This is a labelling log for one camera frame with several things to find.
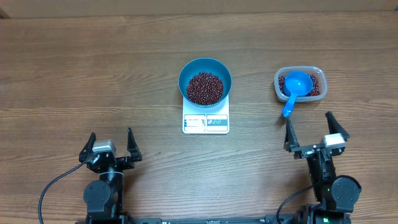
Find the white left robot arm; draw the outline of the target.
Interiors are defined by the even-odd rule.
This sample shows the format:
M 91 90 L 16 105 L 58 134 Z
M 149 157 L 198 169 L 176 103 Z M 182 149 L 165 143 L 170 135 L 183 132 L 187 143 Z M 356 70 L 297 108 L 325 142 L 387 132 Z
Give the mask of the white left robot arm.
M 98 141 L 92 133 L 79 154 L 79 161 L 99 175 L 83 192 L 87 215 L 85 223 L 134 223 L 124 210 L 124 171 L 142 160 L 131 128 L 127 129 L 128 156 L 116 157 L 112 140 Z

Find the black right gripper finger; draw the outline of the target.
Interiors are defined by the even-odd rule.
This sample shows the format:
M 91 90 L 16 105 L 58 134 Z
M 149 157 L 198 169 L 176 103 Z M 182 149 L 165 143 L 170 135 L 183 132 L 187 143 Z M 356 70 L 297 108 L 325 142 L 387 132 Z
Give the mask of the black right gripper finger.
M 344 140 L 348 140 L 350 138 L 348 132 L 342 127 L 339 122 L 337 122 L 331 111 L 326 112 L 325 117 L 328 122 L 328 129 L 330 134 L 340 133 Z
M 292 149 L 299 147 L 300 144 L 298 142 L 297 136 L 294 131 L 294 127 L 290 118 L 285 119 L 285 140 L 284 140 L 284 149 L 288 152 L 291 152 Z

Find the blue plastic scoop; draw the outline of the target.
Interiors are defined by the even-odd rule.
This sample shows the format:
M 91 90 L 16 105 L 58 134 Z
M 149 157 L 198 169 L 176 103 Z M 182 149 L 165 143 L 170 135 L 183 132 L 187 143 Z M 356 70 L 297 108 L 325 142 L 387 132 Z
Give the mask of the blue plastic scoop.
M 285 118 L 289 117 L 299 96 L 305 96 L 313 90 L 313 81 L 305 72 L 294 71 L 285 77 L 284 91 L 289 96 L 282 114 Z

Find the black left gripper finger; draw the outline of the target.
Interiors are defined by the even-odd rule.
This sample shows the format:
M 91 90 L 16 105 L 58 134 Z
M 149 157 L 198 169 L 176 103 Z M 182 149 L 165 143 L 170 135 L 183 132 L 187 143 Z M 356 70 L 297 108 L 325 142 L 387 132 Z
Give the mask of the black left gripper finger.
M 93 152 L 93 145 L 96 141 L 96 134 L 91 133 L 88 142 L 85 144 L 81 152 L 79 153 L 79 162 L 85 162 L 90 153 Z
M 127 129 L 127 151 L 130 153 L 130 157 L 134 162 L 139 162 L 142 160 L 142 154 L 134 139 L 131 128 Z

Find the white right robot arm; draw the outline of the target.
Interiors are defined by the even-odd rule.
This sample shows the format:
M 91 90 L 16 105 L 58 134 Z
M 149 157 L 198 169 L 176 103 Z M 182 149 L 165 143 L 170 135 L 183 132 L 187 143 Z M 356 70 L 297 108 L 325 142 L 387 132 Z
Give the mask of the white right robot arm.
M 325 113 L 329 134 L 318 144 L 301 146 L 289 118 L 286 119 L 284 149 L 294 154 L 295 159 L 305 159 L 311 179 L 311 186 L 300 190 L 284 200 L 276 213 L 277 223 L 350 223 L 350 213 L 359 199 L 362 188 L 349 175 L 337 175 L 333 158 L 342 155 L 348 132 L 337 122 L 331 111 Z M 303 205 L 296 214 L 282 220 L 283 206 L 296 196 L 313 189 L 316 205 Z

